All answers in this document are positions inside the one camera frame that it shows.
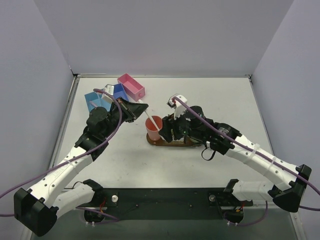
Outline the pink drawer box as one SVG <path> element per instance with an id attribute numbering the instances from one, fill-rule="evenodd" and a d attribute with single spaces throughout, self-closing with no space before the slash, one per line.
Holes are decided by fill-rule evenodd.
<path id="1" fill-rule="evenodd" d="M 123 85 L 126 94 L 136 102 L 146 95 L 145 87 L 127 73 L 120 76 L 117 81 Z"/>

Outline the pink plastic cup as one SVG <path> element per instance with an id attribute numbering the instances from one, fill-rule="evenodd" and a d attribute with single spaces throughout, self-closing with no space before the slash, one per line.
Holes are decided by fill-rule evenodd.
<path id="1" fill-rule="evenodd" d="M 154 125 L 154 123 L 151 121 L 150 118 L 146 119 L 145 127 L 146 127 L 147 134 L 148 134 L 149 138 L 152 141 L 158 141 L 159 139 L 161 139 L 161 136 L 159 134 L 159 130 L 161 130 L 163 128 L 162 118 L 160 116 L 152 115 L 152 119 L 156 123 L 157 127 Z"/>

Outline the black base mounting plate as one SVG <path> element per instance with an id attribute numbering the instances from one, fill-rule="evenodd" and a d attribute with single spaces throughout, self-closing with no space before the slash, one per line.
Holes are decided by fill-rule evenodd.
<path id="1" fill-rule="evenodd" d="M 222 187 L 104 188 L 82 207 L 102 209 L 119 220 L 220 220 L 222 209 L 251 207 Z"/>

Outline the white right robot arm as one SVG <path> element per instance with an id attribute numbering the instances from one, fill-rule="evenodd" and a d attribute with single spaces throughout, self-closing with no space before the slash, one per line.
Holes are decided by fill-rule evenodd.
<path id="1" fill-rule="evenodd" d="M 272 201 L 287 212 L 298 211 L 312 172 L 309 166 L 296 166 L 277 158 L 234 127 L 205 117 L 197 105 L 185 110 L 180 117 L 173 114 L 163 117 L 159 134 L 168 143 L 188 137 L 213 153 L 240 161 L 268 179 L 262 182 L 231 180 L 227 190 L 238 201 Z"/>

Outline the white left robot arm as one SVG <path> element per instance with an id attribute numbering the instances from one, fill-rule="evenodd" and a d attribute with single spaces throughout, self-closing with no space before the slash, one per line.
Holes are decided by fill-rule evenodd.
<path id="1" fill-rule="evenodd" d="M 20 188 L 15 192 L 14 217 L 36 236 L 42 237 L 59 217 L 77 206 L 100 204 L 102 187 L 95 182 L 86 181 L 73 190 L 62 191 L 103 153 L 122 123 L 134 122 L 148 107 L 146 103 L 129 102 L 119 97 L 109 110 L 101 106 L 92 109 L 82 135 L 67 156 L 29 189 Z"/>

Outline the pink white toothbrush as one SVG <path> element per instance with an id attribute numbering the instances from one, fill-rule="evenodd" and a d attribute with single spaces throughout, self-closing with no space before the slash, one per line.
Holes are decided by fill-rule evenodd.
<path id="1" fill-rule="evenodd" d="M 97 107 L 97 105 L 96 105 L 93 101 L 90 101 L 90 104 L 91 104 L 92 106 L 94 106 L 95 108 Z"/>

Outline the blue compartment organizer box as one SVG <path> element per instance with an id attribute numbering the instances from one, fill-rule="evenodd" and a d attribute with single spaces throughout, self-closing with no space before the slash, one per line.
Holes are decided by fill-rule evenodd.
<path id="1" fill-rule="evenodd" d="M 102 93 L 99 93 L 99 92 L 90 92 L 90 93 L 87 93 L 84 95 L 85 97 L 85 101 L 86 101 L 86 104 L 87 104 L 87 108 L 88 108 L 88 111 L 90 112 L 91 110 L 93 110 L 95 107 L 93 105 L 90 104 L 90 101 L 94 102 L 97 107 L 103 107 L 105 108 L 106 110 L 110 110 L 111 108 L 111 104 L 104 101 L 102 99 Z M 125 89 L 123 87 L 123 85 L 121 83 L 118 83 L 118 84 L 114 84 L 114 94 L 113 94 L 113 97 L 115 99 L 117 98 L 123 98 L 125 99 L 126 101 L 128 101 L 128 96 L 125 92 Z"/>

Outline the oval wooden tray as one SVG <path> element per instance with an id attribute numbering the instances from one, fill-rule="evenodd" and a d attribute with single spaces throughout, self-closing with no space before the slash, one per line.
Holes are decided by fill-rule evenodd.
<path id="1" fill-rule="evenodd" d="M 191 147 L 199 147 L 202 144 L 199 142 L 192 141 L 189 137 L 184 137 L 179 140 L 173 140 L 171 142 L 167 142 L 164 139 L 160 138 L 159 140 L 151 140 L 149 135 L 146 135 L 146 140 L 147 142 L 156 147 L 186 147 L 186 148 L 191 148 Z"/>

